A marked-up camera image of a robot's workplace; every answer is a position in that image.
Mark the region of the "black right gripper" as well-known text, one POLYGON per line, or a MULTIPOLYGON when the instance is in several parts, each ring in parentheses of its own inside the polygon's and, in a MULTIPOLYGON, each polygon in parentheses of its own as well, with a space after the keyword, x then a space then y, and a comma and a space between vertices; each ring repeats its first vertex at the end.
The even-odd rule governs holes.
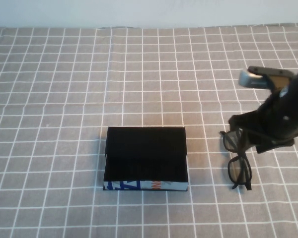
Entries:
POLYGON ((286 89, 272 93, 258 109, 252 112, 232 115, 228 123, 230 130, 257 128, 267 136, 256 139, 258 154, 281 147, 291 147, 295 143, 294 139, 288 139, 289 94, 286 89))

